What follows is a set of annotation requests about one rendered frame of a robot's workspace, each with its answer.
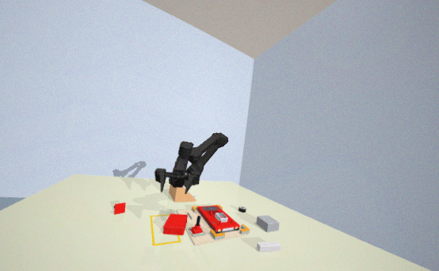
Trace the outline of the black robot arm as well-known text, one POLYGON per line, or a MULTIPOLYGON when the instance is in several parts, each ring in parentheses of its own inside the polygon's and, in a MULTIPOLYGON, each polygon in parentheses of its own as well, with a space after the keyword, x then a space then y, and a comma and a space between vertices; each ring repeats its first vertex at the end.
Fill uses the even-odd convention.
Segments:
MULTIPOLYGON (((221 132, 213 133, 211 137, 206 139, 198 147, 193 147, 194 144, 192 142, 189 143, 182 141, 178 150, 178 157, 176 159, 176 162, 183 161, 186 162, 186 164, 188 165, 189 161, 192 164, 188 167, 185 173, 187 175, 191 175, 191 171, 196 171, 200 172, 201 176, 201 173, 204 170, 204 165, 219 148, 223 147, 227 143, 228 137, 226 137, 221 132), (204 155, 202 156, 202 154, 204 155)), ((169 184, 171 184, 174 188, 182 188, 183 186, 186 187, 187 181, 188 180, 186 179, 177 179, 173 177, 169 178, 169 184)))

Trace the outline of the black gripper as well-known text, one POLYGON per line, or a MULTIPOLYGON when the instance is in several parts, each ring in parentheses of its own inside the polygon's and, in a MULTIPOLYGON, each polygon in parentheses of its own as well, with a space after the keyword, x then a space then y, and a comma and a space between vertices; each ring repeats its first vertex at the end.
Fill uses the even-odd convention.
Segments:
POLYGON ((160 183, 160 193, 163 191, 164 184, 166 183, 166 177, 173 177, 177 179, 186 179, 186 190, 185 194, 187 194, 189 188, 192 185, 198 185, 200 180, 200 172, 191 171, 191 175, 185 174, 187 168, 186 162, 177 161, 174 163, 173 173, 166 171, 165 168, 156 168, 155 169, 155 180, 160 183))

